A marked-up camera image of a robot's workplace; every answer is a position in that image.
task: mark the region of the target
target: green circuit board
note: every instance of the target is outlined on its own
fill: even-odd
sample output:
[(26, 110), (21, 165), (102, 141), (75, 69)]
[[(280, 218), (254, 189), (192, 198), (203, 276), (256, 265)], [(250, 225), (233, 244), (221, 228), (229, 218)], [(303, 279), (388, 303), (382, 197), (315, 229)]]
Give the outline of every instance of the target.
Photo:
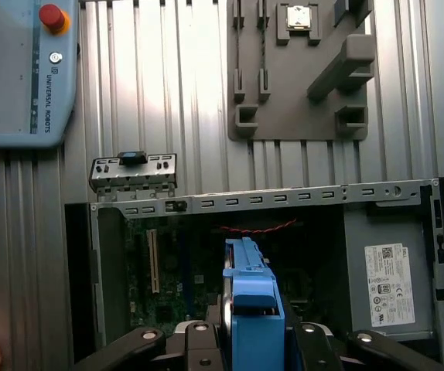
[[(170, 335), (179, 322), (204, 319), (208, 304), (217, 302), (221, 292), (224, 245), (214, 251), (177, 225), (148, 220), (127, 224), (131, 327), (152, 326)], [(157, 236), (158, 292), (152, 289), (148, 230)]]
[[(224, 241), (238, 236), (213, 228), (207, 220), (125, 222), (130, 326), (152, 326), (171, 335), (180, 322), (205, 319), (207, 306), (216, 304), (222, 292)], [(158, 292), (152, 290), (149, 230), (156, 233)], [(304, 238), (300, 230), (252, 238), (270, 259), (280, 293), (289, 299), (296, 314), (302, 320), (319, 321), (310, 300), (311, 280), (302, 269), (302, 252), (283, 250), (289, 241)]]

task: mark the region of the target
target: metal panel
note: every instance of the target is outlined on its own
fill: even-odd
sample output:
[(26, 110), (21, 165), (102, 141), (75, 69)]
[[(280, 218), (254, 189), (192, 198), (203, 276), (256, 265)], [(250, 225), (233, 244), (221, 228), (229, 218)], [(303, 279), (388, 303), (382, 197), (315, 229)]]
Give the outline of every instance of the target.
[(66, 141), (0, 151), (0, 344), (12, 369), (71, 362), (64, 203), (94, 201), (95, 156), (178, 154), (177, 195), (444, 175), (444, 0), (375, 0), (359, 143), (248, 144), (227, 138), (226, 3), (87, 2), (77, 101)]

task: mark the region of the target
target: metal bracket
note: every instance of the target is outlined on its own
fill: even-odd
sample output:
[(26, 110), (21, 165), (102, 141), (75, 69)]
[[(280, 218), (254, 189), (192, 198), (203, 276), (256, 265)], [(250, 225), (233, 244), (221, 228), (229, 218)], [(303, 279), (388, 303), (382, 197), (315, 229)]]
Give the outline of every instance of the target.
[(148, 155), (142, 163), (117, 158), (97, 158), (90, 173), (90, 187), (99, 201), (125, 201), (175, 195), (176, 154)]

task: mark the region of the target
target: white label sticker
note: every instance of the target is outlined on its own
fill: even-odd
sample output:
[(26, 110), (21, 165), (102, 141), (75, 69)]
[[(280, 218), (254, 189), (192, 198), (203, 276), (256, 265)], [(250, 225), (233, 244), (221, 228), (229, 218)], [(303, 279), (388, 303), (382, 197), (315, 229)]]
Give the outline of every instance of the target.
[(366, 246), (373, 327), (415, 323), (408, 248), (401, 243)]

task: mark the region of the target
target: blue plastic latch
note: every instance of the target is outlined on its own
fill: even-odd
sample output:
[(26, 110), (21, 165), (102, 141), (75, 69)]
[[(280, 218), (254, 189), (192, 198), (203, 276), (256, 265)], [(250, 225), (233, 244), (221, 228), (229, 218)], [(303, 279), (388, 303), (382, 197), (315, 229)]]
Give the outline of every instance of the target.
[(226, 240), (225, 246), (231, 268), (224, 276), (232, 279), (232, 370), (284, 371), (285, 316), (275, 275), (250, 238)]
[(224, 269), (224, 276), (232, 277), (234, 307), (274, 308), (275, 276), (257, 244), (248, 237), (226, 240), (226, 254), (231, 254), (233, 261), (233, 268)]

